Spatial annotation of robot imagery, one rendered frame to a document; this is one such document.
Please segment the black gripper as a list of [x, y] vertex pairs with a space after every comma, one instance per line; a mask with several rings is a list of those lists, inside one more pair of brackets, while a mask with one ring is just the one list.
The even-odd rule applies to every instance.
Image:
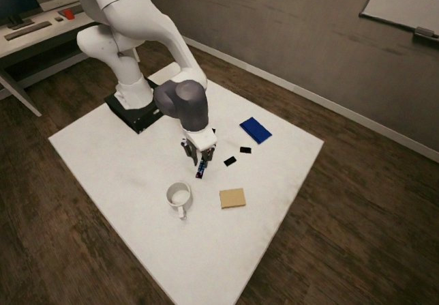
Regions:
[[[181, 145], [183, 146], [183, 148], [187, 154], [187, 157], [191, 157], [191, 159], [193, 159], [193, 161], [194, 161], [194, 166], [196, 166], [198, 163], [198, 158], [197, 158], [197, 154], [196, 154], [196, 150], [197, 150], [196, 146], [187, 138], [186, 138], [186, 140], [182, 139]], [[190, 149], [190, 146], [192, 147], [192, 150]], [[205, 160], [204, 161], [205, 168], [207, 168], [208, 162], [212, 161], [213, 152], [215, 151], [215, 147], [216, 147], [216, 144], [214, 144], [213, 146], [211, 146], [209, 148], [209, 151], [210, 151], [209, 155], [208, 155], [207, 150], [201, 151], [202, 156]]]

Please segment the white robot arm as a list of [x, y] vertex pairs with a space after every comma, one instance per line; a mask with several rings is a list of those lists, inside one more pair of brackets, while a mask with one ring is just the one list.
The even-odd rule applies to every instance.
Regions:
[[79, 1], [88, 17], [102, 23], [78, 32], [79, 48], [111, 67], [119, 82], [115, 97], [123, 107], [145, 107], [152, 102], [154, 90], [140, 73], [135, 58], [119, 52], [136, 48], [145, 40], [161, 42], [181, 71], [155, 88], [156, 106], [166, 116], [180, 119], [183, 135], [199, 151], [216, 144], [208, 117], [207, 77], [169, 17], [151, 0]]

